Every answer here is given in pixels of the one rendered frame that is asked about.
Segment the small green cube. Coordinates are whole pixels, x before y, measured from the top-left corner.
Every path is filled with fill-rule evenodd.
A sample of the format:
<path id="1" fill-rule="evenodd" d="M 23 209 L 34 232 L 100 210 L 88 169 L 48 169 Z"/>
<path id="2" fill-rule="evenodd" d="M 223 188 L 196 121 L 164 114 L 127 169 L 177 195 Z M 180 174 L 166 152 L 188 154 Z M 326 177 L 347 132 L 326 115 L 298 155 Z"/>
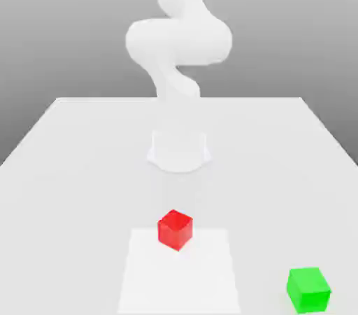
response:
<path id="1" fill-rule="evenodd" d="M 331 288 L 317 267 L 290 269 L 286 291 L 298 314 L 326 311 L 331 296 Z"/>

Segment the small red cube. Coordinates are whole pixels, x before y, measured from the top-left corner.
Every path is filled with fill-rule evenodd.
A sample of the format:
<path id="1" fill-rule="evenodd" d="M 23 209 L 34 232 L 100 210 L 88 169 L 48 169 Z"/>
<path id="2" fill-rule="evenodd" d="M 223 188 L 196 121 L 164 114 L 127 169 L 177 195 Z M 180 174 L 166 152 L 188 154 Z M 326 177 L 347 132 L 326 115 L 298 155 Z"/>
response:
<path id="1" fill-rule="evenodd" d="M 193 218 L 177 210 L 170 210 L 157 222 L 158 240 L 180 251 L 193 235 Z"/>

